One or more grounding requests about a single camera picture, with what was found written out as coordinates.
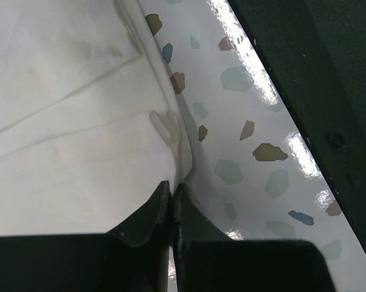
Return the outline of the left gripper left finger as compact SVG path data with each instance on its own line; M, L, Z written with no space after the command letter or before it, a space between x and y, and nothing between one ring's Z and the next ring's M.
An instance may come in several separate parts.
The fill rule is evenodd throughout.
M170 186L108 232L0 237L0 291L166 291Z

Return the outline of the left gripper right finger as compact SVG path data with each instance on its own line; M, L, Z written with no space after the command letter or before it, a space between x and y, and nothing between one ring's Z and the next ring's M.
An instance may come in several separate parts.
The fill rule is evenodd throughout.
M334 291L323 255L304 240L234 240L180 184L173 195L178 291Z

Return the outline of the white t shirt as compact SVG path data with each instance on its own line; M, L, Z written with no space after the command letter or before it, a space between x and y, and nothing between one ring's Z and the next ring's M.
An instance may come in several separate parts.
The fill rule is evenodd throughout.
M0 236L106 232L191 167L137 1L0 1Z

